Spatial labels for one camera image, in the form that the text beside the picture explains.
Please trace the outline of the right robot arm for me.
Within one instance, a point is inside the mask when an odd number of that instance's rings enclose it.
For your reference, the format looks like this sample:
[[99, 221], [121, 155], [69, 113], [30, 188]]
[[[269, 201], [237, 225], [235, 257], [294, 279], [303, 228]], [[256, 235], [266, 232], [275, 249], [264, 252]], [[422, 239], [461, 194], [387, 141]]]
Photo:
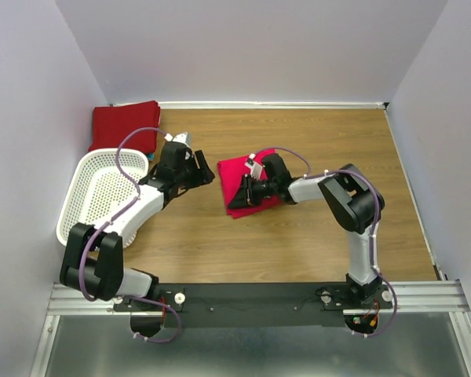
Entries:
[[358, 305], [372, 299], [382, 285], [376, 236], [385, 202], [377, 189], [352, 164], [294, 178], [279, 154], [270, 153], [259, 163], [255, 158], [246, 158], [249, 171], [241, 175], [228, 209], [249, 209], [273, 197], [290, 205], [324, 200], [348, 239], [347, 297]]

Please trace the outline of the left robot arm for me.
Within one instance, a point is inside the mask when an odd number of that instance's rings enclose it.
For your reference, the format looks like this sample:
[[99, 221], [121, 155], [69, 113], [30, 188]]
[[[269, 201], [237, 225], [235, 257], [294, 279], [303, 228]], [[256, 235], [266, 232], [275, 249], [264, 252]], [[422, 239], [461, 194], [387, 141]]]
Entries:
[[153, 167], [137, 150], [104, 148], [78, 163], [57, 223], [65, 247], [60, 282], [92, 300], [134, 296], [155, 300], [158, 277], [127, 269], [123, 251], [137, 230], [189, 189], [208, 185], [214, 173], [187, 133], [166, 141]]

